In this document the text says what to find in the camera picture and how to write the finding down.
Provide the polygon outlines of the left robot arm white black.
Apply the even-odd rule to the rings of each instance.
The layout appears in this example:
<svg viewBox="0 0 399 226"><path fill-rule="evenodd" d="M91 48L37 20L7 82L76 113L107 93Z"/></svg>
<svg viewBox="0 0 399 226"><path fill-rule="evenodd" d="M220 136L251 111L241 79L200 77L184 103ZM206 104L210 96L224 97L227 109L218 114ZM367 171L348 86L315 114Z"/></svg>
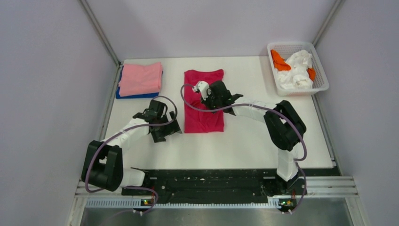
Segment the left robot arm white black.
<svg viewBox="0 0 399 226"><path fill-rule="evenodd" d="M149 106L136 113L132 119L114 135L88 144L81 173L88 193L102 190L114 192L120 187L133 187L139 194L150 191L151 182L140 169L124 166L123 156L136 142L151 136L154 143L165 142L166 137L181 133L177 121L177 107L169 111L167 104L152 99Z"/></svg>

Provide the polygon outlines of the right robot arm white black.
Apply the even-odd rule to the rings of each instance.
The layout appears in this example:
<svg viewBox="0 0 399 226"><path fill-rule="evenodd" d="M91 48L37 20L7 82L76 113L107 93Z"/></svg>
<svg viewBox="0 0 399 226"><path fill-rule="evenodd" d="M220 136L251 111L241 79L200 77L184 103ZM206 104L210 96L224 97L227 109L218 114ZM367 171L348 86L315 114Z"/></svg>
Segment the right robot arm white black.
<svg viewBox="0 0 399 226"><path fill-rule="evenodd" d="M295 188L294 177L298 174L299 143L307 128L291 103L282 100L275 105L232 94L222 81L208 84L199 81L193 90L201 94L201 102L207 110L222 109L224 113L248 117L264 123L271 141L278 150L276 188L288 194Z"/></svg>

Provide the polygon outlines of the magenta t shirt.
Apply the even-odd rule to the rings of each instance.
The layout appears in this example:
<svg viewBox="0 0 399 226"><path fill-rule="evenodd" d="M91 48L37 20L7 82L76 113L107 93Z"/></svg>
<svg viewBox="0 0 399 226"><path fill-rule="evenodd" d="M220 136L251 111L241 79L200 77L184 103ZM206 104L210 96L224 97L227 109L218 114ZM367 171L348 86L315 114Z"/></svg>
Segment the magenta t shirt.
<svg viewBox="0 0 399 226"><path fill-rule="evenodd" d="M184 83L196 85L198 81L205 81L211 84L223 79L224 70L219 69L211 72L188 70L184 72ZM184 98L192 106L205 110L201 103L201 94L195 93L191 87L184 87ZM206 113L184 106L184 132L185 133L208 133L224 131L223 112Z"/></svg>

